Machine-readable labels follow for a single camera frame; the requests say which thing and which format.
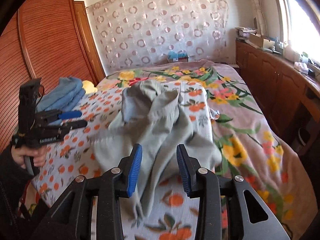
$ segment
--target folded clothes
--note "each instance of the folded clothes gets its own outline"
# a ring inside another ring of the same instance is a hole
[[[78,102],[81,100],[81,98],[85,95],[85,90],[81,88],[79,93],[77,93],[74,98],[61,110],[63,112],[69,112],[72,111],[72,109],[78,104]]]
[[[122,95],[122,111],[96,136],[93,150],[107,171],[129,156],[135,143],[142,145],[136,190],[130,199],[121,199],[121,208],[135,218],[148,217],[159,181],[179,174],[178,144],[184,144],[189,156],[208,169],[221,162],[221,153],[212,141],[194,132],[177,90],[145,80],[124,89]]]
[[[75,77],[59,78],[58,86],[56,86],[48,94],[43,96],[38,106],[36,107],[36,110],[38,112],[44,110],[48,111],[52,109],[62,110],[73,101],[73,99],[81,90],[81,79]]]

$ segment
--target folded blue towel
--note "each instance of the folded blue towel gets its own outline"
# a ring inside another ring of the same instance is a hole
[[[85,90],[82,88],[78,94],[75,95],[75,97],[67,104],[64,108],[61,109],[63,112],[69,112],[72,111],[73,108],[78,104],[78,102],[81,100],[81,98],[84,96]],[[57,121],[51,122],[50,125],[59,125],[61,124],[62,120],[59,119]]]
[[[73,100],[81,89],[81,79],[75,77],[59,78],[58,86],[43,96],[36,109],[38,112],[52,109],[62,110]]]
[[[73,108],[78,104],[78,102],[81,100],[81,98],[84,96],[85,94],[85,90],[83,88],[81,88],[81,90],[79,91],[78,94],[76,94],[74,96],[74,98],[69,102],[69,104],[67,104],[67,106],[65,106],[64,108],[62,108],[63,112],[69,112],[72,111]]]

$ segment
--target window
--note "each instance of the window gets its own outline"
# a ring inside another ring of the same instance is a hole
[[[308,15],[295,0],[288,0],[292,48],[306,52],[310,58],[320,62],[320,35]]]
[[[280,20],[281,41],[290,40],[292,48],[306,52],[320,62],[320,35],[308,15],[295,0],[276,0]]]

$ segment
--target cardboard box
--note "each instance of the cardboard box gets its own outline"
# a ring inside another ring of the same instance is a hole
[[[167,56],[168,63],[173,63],[173,62],[188,62],[188,54],[185,53],[175,53],[173,51],[170,51],[168,56]]]
[[[271,41],[266,36],[261,36],[260,34],[250,33],[249,41],[253,44],[259,46],[260,48],[269,49],[271,46],[275,45],[274,41]]]

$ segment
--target gray cloth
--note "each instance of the gray cloth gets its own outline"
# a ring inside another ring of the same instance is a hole
[[[214,143],[193,131],[189,117],[180,106],[177,90],[170,91],[155,80],[145,80],[123,91],[122,111],[107,130],[101,131],[93,150],[103,171],[118,166],[133,145],[142,145],[142,162],[135,193],[121,199],[121,206],[135,218],[151,213],[156,185],[179,174],[178,144],[202,167],[212,169],[221,162]]]

